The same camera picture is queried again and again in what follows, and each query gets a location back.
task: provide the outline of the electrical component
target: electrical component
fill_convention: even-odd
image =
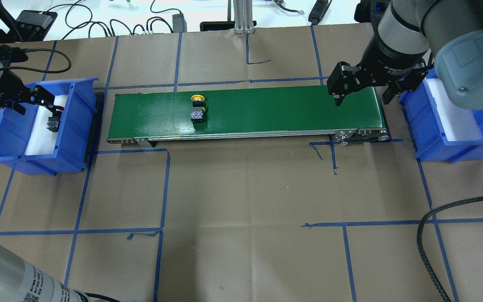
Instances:
[[[316,0],[314,7],[309,14],[309,22],[312,25],[318,25],[324,18],[330,4],[330,0]]]
[[[195,94],[191,97],[193,108],[190,111],[190,119],[193,124],[202,124],[205,122],[206,107],[205,97]]]
[[[289,8],[284,7],[284,0],[273,0],[277,4],[278,7],[280,7],[281,10],[287,11],[287,12],[297,12],[300,15],[305,15],[304,11],[301,10],[291,10]]]
[[[14,19],[0,2],[0,19],[10,29],[8,34],[17,42],[44,40],[56,18],[56,12],[24,10]]]
[[[187,32],[187,24],[184,14],[177,13],[173,15],[173,32]]]

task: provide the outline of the conveyor belt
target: conveyor belt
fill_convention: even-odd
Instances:
[[[194,94],[205,96],[204,124],[190,121]],[[341,107],[334,105],[326,86],[118,94],[107,141],[334,134],[360,129],[386,130],[373,88],[351,94]]]

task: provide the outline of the black cable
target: black cable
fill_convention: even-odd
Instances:
[[[61,56],[65,57],[68,62],[68,67],[65,69],[61,70],[42,70],[42,69],[36,69],[36,68],[30,68],[30,67],[24,67],[24,66],[8,66],[8,67],[2,67],[0,68],[0,71],[4,70],[10,70],[10,69],[21,69],[21,70],[29,70],[29,71],[35,71],[37,73],[46,73],[46,74],[60,74],[65,71],[69,71],[70,67],[72,67],[72,62],[70,61],[70,58],[65,55],[64,53],[60,52],[59,50],[51,49],[51,48],[27,48],[22,50],[24,53],[34,53],[34,52],[52,52],[52,53],[58,53]]]
[[[70,12],[72,11],[72,9],[76,6],[81,6],[83,8],[86,8],[88,10],[88,13],[91,14],[90,18],[88,19],[88,21],[92,21],[92,10],[86,6],[86,5],[83,5],[83,4],[79,4],[80,1],[83,1],[83,0],[78,0],[77,2],[75,3],[68,3],[68,4],[59,4],[59,5],[56,5],[56,6],[53,6],[51,8],[49,8],[48,10],[46,10],[46,12],[49,12],[50,10],[54,9],[54,8],[58,8],[58,7],[61,7],[61,6],[69,6],[70,8],[67,10],[67,13],[65,15],[65,23],[66,25],[71,28],[71,29],[82,29],[83,27],[85,27],[86,25],[82,25],[83,23],[79,24],[78,26],[71,26],[69,23],[68,23],[68,16],[70,14]]]
[[[289,8],[285,8],[285,7],[282,5],[282,3],[281,3],[281,2],[279,2],[278,0],[273,0],[273,2],[275,2],[275,3],[278,5],[278,7],[280,7],[280,8],[281,8],[282,10],[284,10],[284,11],[288,11],[288,12],[297,12],[297,13],[301,12],[301,11],[298,11],[298,10],[291,10],[291,9],[289,9]]]
[[[105,36],[113,36],[113,34],[111,33],[111,31],[109,31],[109,27],[107,26],[107,24],[105,24],[104,22],[100,22],[100,21],[92,21],[91,26],[88,28],[88,37],[89,38],[91,37],[91,30],[92,30],[92,27],[94,25],[100,25],[100,27],[104,30]]]
[[[417,231],[416,231],[416,246],[418,248],[418,252],[420,253],[420,258],[422,259],[422,262],[424,263],[426,270],[428,270],[428,274],[431,277],[431,281],[434,283],[435,288],[437,288],[437,291],[439,291],[441,298],[443,298],[443,301],[445,301],[445,302],[451,302],[451,300],[448,297],[447,292],[445,292],[445,290],[443,289],[441,282],[439,281],[439,279],[435,275],[434,269],[431,267],[431,264],[428,260],[428,257],[426,256],[426,252],[424,251],[424,247],[422,245],[422,230],[424,229],[424,225],[426,224],[426,221],[428,221],[428,219],[431,216],[437,214],[438,212],[441,212],[441,211],[446,210],[448,208],[453,208],[453,207],[458,206],[458,205],[477,203],[478,201],[483,201],[483,196],[475,197],[475,198],[469,198],[469,199],[463,199],[463,200],[460,200],[460,201],[454,201],[453,203],[442,205],[442,206],[435,208],[435,209],[429,211],[428,213],[426,213],[426,215],[424,215],[424,217],[422,217],[422,219],[420,220],[420,224],[418,224],[418,228],[417,228]]]
[[[105,35],[106,36],[111,36],[111,31],[109,31],[109,26],[107,24],[105,24],[103,22],[99,22],[99,21],[86,21],[86,22],[83,22],[83,23],[79,24],[77,27],[71,29],[71,31],[69,31],[65,36],[63,36],[63,38],[61,40],[65,40],[65,38],[68,37],[71,33],[73,33],[73,31],[75,31],[76,29],[82,29],[83,26],[81,26],[81,25],[83,25],[83,24],[87,25],[88,23],[92,23],[92,24],[99,23],[100,24],[100,27],[102,27],[102,29],[104,30]]]
[[[152,27],[148,23],[151,20],[155,20],[155,19],[161,19],[161,20],[165,21],[165,19],[163,19],[162,17],[159,17],[159,16],[154,16],[154,17],[148,18],[148,20],[146,21],[146,30],[147,31],[152,31]]]
[[[106,300],[106,301],[109,301],[109,302],[120,302],[119,300],[115,300],[115,299],[110,298],[110,297],[102,296],[101,294],[91,294],[89,292],[86,292],[85,294],[87,296],[91,297],[91,298],[102,299],[102,300]]]
[[[182,11],[179,10],[178,8],[167,8],[166,10],[162,10],[162,11],[153,11],[152,6],[154,5],[154,2],[156,2],[156,0],[153,0],[152,4],[150,4],[150,11],[153,13],[162,13],[162,12],[171,11],[171,10],[178,11],[178,13],[182,13]]]
[[[111,19],[111,20],[109,20],[109,26],[111,27],[111,32],[113,33],[113,36],[116,36],[115,35],[115,29],[113,29],[113,21],[117,21],[118,23],[121,23],[122,25],[124,25],[124,27],[126,27],[126,29],[128,29],[128,31],[130,32],[130,34],[132,34],[132,30],[128,27],[128,25],[126,25],[125,23],[123,23],[122,21],[119,21],[117,19]]]
[[[134,26],[134,30],[132,31],[132,34],[136,34],[136,33],[135,33],[135,30],[136,30],[136,28],[138,28],[138,27],[140,27],[140,28],[143,30],[143,32],[145,31],[145,30],[144,30],[144,27],[143,27],[142,25],[138,24],[138,25]]]
[[[169,23],[167,23],[167,21],[165,21],[165,19],[161,18],[161,17],[155,17],[154,20],[152,20],[152,22],[150,22],[150,31],[152,32],[152,25],[154,24],[154,22],[156,21],[161,21],[163,23],[165,23],[168,27],[169,27],[169,30],[171,31],[171,33],[173,33],[173,28],[171,27],[171,25],[169,25]]]

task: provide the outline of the black braided cable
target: black braided cable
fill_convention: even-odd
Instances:
[[[424,246],[422,245],[422,230],[424,229],[424,225],[426,224],[426,221],[428,221],[428,219],[431,218],[433,215],[441,211],[444,211],[446,209],[454,208],[455,206],[477,203],[478,201],[483,201],[483,196],[463,199],[459,201],[454,201],[453,203],[442,205],[426,213],[426,215],[424,215],[424,217],[422,217],[422,219],[420,220],[420,224],[418,224],[418,228],[416,231],[416,246],[418,248],[418,252],[420,253],[420,258],[422,259],[422,262],[424,263],[424,266],[426,267],[426,270],[428,271],[428,274],[431,277],[431,281],[434,283],[435,288],[437,288],[437,291],[441,295],[441,298],[443,298],[444,302],[452,302],[452,301],[450,300],[447,292],[445,292],[445,290],[443,289],[443,285],[441,285],[441,282],[435,275],[434,269],[431,267],[428,257],[426,256],[426,252],[424,251]]]
[[[36,68],[31,68],[31,67],[24,67],[24,66],[8,66],[8,67],[1,67],[0,71],[4,70],[14,70],[14,69],[21,69],[21,70],[29,70],[29,71],[35,71],[37,73],[46,73],[46,74],[60,74],[65,71],[69,71],[70,68],[72,67],[72,62],[70,61],[70,58],[65,55],[63,52],[60,52],[59,50],[51,49],[51,48],[26,48],[23,50],[24,53],[33,53],[33,52],[52,52],[52,53],[57,53],[63,56],[68,63],[68,66],[65,69],[61,70],[44,70],[44,69],[36,69]]]

